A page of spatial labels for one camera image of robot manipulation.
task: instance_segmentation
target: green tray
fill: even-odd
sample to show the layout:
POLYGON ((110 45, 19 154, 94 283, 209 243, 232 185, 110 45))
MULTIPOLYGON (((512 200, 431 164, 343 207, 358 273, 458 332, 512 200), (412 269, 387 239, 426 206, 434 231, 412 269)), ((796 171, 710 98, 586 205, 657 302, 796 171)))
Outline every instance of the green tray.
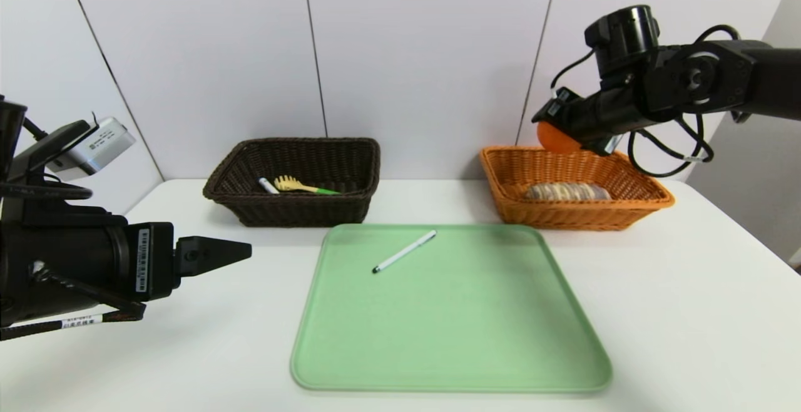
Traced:
POLYGON ((590 392, 611 376, 543 238, 513 225, 334 227, 292 353, 307 389, 590 392))

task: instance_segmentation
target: black cable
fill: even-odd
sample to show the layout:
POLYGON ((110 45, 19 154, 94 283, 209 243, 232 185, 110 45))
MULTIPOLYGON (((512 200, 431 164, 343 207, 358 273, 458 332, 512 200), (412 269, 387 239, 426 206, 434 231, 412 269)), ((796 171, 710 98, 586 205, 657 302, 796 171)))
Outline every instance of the black cable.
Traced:
POLYGON ((34 273, 34 281, 36 282, 51 282, 67 289, 71 292, 78 293, 85 297, 92 298, 95 301, 106 304, 107 306, 114 307, 123 314, 130 315, 135 320, 141 320, 146 306, 138 301, 131 301, 128 298, 121 297, 117 293, 109 292, 108 290, 101 289, 100 287, 91 286, 75 279, 62 276, 48 267, 43 266, 42 269, 34 273))
POLYGON ((579 58, 578 60, 573 61, 573 63, 570 63, 568 66, 564 67, 563 70, 559 71, 559 73, 553 78, 553 80, 551 82, 551 89, 556 87, 556 82, 559 80, 560 76, 564 75, 564 73, 566 73, 567 71, 575 68, 579 64, 587 61, 587 59, 590 58, 590 56, 592 56, 593 53, 595 53, 595 49, 590 50, 589 53, 587 53, 587 55, 584 55, 581 58, 579 58))
MULTIPOLYGON (((719 25, 713 25, 712 27, 709 27, 709 29, 704 30, 704 33, 701 33, 701 35, 695 39, 695 42, 698 43, 704 41, 707 38, 709 38, 709 35, 712 35, 712 33, 715 32, 726 32, 733 40, 740 39, 740 33, 737 31, 737 29, 732 27, 732 25, 719 24, 719 25)), ((715 158, 715 151, 712 150, 712 146, 710 146, 709 143, 707 143, 706 139, 704 139, 703 115, 701 113, 692 113, 692 112, 690 113, 692 115, 695 115, 696 123, 698 123, 698 131, 693 130, 693 128, 690 127, 690 125, 687 124, 686 121, 684 121, 684 117, 681 115, 679 115, 678 118, 675 119, 675 121, 676 123, 679 124, 679 126, 681 126, 684 129, 684 132, 687 132, 687 135, 690 135, 690 137, 692 137, 693 140, 695 140, 695 149, 693 149, 692 155, 690 155, 690 157, 698 157, 698 154, 701 153, 701 150, 703 150, 706 153, 706 156, 701 160, 701 162, 709 163, 712 161, 712 158, 715 158)), ((664 153, 667 153, 667 155, 673 158, 685 159, 686 157, 681 153, 678 153, 675 150, 670 149, 670 147, 666 146, 664 143, 659 141, 658 138, 653 136, 647 130, 642 130, 642 129, 635 130, 631 132, 631 135, 629 137, 629 145, 628 145, 629 159, 631 160, 631 164, 635 168, 640 170, 640 172, 643 172, 643 174, 657 178, 670 177, 672 175, 677 175, 684 169, 687 169, 687 167, 689 167, 690 164, 692 164, 692 162, 684 162, 671 172, 666 172, 661 174, 647 172, 647 170, 643 169, 643 167, 641 167, 637 163, 637 159, 635 158, 635 137, 637 136, 637 134, 643 135, 644 137, 648 138, 653 144, 656 145, 656 147, 663 150, 664 153)))
POLYGON ((707 154, 701 162, 702 163, 710 163, 712 158, 715 158, 715 151, 712 150, 712 146, 704 139, 703 137, 703 117, 701 115, 695 115, 695 118, 698 120, 698 132, 693 130, 689 124, 684 121, 684 117, 679 116, 676 118, 677 123, 684 129, 684 132, 687 132, 687 135, 690 135, 693 139, 695 139, 695 143, 697 145, 701 145, 701 149, 707 154))
POLYGON ((30 132, 32 136, 34 136, 34 139, 36 141, 40 141, 40 139, 45 138, 48 135, 47 132, 38 128, 36 124, 34 124, 28 118, 25 118, 25 120, 23 121, 23 127, 25 127, 25 130, 28 130, 28 132, 30 132))
MULTIPOLYGON (((113 310, 103 313, 100 323, 122 323, 124 321, 139 321, 142 317, 137 317, 131 313, 113 310)), ((22 324, 22 326, 2 327, 0 329, 0 341, 12 340, 14 338, 27 337, 37 333, 57 331, 66 329, 62 320, 45 321, 43 323, 22 324)))
POLYGON ((643 135, 644 137, 648 138, 656 147, 663 150, 663 152, 667 153, 667 155, 673 158, 678 158, 679 160, 684 160, 685 156, 683 153, 678 153, 676 152, 676 150, 670 149, 670 147, 666 146, 664 143, 659 141, 659 139, 653 136, 653 134, 650 133, 648 130, 640 129, 640 130, 635 130, 635 132, 639 133, 639 135, 643 135))
POLYGON ((43 172, 43 173, 42 173, 42 177, 46 177, 46 178, 52 178, 53 180, 57 181, 58 183, 63 183, 63 182, 61 181, 61 179, 60 179, 60 178, 58 178, 58 176, 57 176, 57 175, 52 175, 52 174, 51 174, 51 173, 49 173, 49 172, 43 172))
POLYGON ((92 190, 67 183, 46 182, 47 185, 0 183, 0 197, 24 200, 88 200, 92 190))
POLYGON ((704 31, 704 33, 701 33, 701 36, 696 38, 695 42, 704 41, 709 37, 709 35, 712 35, 712 33, 715 32, 726 32, 729 34, 729 36, 732 37, 733 40, 740 39, 740 33, 737 31, 737 29, 732 27, 732 25, 719 24, 719 25, 713 25, 712 27, 709 27, 709 29, 704 31))
POLYGON ((15 175, 12 178, 9 178, 8 182, 16 182, 20 178, 26 178, 29 175, 34 174, 35 170, 40 169, 41 167, 45 166, 48 163, 51 163, 53 160, 57 159, 58 156, 60 156, 60 155, 61 155, 61 153, 55 153, 55 155, 51 155, 48 158, 45 158, 44 160, 42 160, 39 163, 35 164, 34 166, 30 167, 26 172, 21 172, 21 173, 15 175))
MULTIPOLYGON (((695 139, 695 149, 693 149, 691 157, 698 157, 698 154, 701 153, 701 149, 704 149, 704 146, 708 147, 710 150, 712 149, 709 146, 709 144, 707 144, 707 142, 704 141, 704 139, 703 139, 703 133, 704 133, 703 132, 703 115, 695 115, 695 119, 696 119, 696 123, 698 123, 698 132, 696 133, 694 130, 692 131, 692 133, 687 132, 687 133, 690 134, 690 137, 693 137, 693 139, 695 139)), ((678 121, 679 125, 681 125, 681 123, 684 123, 684 125, 687 128, 689 128, 689 126, 687 126, 687 123, 684 122, 683 118, 681 118, 681 117, 676 118, 676 121, 678 121)), ((641 173, 643 173, 645 175, 649 175, 651 177, 655 177, 655 178, 665 178, 665 177, 670 177, 672 175, 677 175, 678 173, 682 172, 683 170, 686 170, 687 167, 689 167, 690 164, 692 164, 692 162, 684 162, 681 165, 679 165, 676 169, 672 170, 671 172, 663 172, 663 173, 649 172, 649 170, 646 170, 643 167, 641 167, 640 164, 637 163, 637 159, 635 158, 635 136, 636 135, 637 135, 637 132, 631 132, 631 135, 629 136, 628 152, 629 152, 629 161, 631 161, 632 166, 635 167, 635 169, 637 169, 639 172, 641 172, 641 173)), ((704 161, 707 161, 707 159, 711 159, 711 158, 707 155, 707 157, 704 158, 704 161)))

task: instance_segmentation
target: white marker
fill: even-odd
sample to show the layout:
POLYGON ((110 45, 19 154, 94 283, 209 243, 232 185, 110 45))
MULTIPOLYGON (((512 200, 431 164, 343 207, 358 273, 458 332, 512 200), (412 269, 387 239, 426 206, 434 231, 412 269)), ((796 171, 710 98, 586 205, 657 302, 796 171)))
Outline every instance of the white marker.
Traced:
POLYGON ((258 178, 258 184, 260 184, 263 189, 268 190, 268 192, 272 193, 273 195, 278 194, 278 190, 272 186, 272 183, 270 183, 268 179, 260 177, 258 178))
POLYGON ((397 262, 401 257, 403 257, 406 254, 409 254, 409 252, 412 252, 412 250, 415 250, 418 247, 423 246, 423 244, 426 243, 426 241, 431 240, 435 236, 437 236, 437 231, 436 230, 432 230, 431 232, 427 233, 426 235, 421 236, 414 243, 409 244, 409 246, 404 247, 397 254, 393 255, 392 257, 389 257, 387 260, 384 260, 383 262, 378 264, 377 267, 372 269, 372 272, 376 273, 376 272, 384 271, 384 269, 386 269, 391 264, 394 264, 395 262, 397 262))

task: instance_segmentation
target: stylus pen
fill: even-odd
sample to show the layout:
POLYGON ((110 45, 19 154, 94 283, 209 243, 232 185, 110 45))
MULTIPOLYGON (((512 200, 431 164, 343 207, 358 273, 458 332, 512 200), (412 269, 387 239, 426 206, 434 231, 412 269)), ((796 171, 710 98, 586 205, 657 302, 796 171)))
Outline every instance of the stylus pen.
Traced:
POLYGON ((394 264, 395 262, 400 260, 401 257, 403 257, 406 254, 409 254, 409 252, 412 252, 412 250, 415 250, 418 247, 423 246, 423 244, 426 243, 426 241, 431 240, 435 236, 437 236, 437 231, 436 230, 432 230, 431 232, 427 233, 426 235, 421 236, 414 243, 409 244, 409 246, 404 247, 397 254, 393 255, 392 257, 389 257, 387 260, 384 260, 383 262, 378 264, 377 267, 372 269, 372 272, 376 273, 376 272, 384 271, 384 269, 386 269, 388 266, 390 266, 391 264, 394 264))
POLYGON ((266 190, 268 193, 272 193, 273 195, 277 195, 278 194, 278 190, 275 189, 275 187, 272 186, 272 183, 270 183, 270 181, 268 179, 260 177, 260 178, 258 178, 258 184, 260 184, 261 187, 264 190, 266 190))

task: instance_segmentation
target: label sticker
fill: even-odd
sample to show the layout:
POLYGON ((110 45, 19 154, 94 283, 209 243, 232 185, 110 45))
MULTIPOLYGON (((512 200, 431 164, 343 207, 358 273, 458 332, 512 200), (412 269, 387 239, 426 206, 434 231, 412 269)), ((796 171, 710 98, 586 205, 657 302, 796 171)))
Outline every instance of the label sticker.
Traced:
POLYGON ((89 326, 103 322, 103 315, 86 315, 86 317, 67 318, 61 321, 61 329, 67 327, 89 326))
POLYGON ((148 291, 148 266, 150 265, 150 230, 141 229, 136 246, 136 292, 148 291))
POLYGON ((103 130, 102 132, 98 133, 97 136, 94 138, 94 141, 92 141, 92 143, 89 144, 89 149, 95 150, 98 147, 108 143, 109 140, 111 140, 115 136, 116 133, 114 132, 113 129, 103 130))

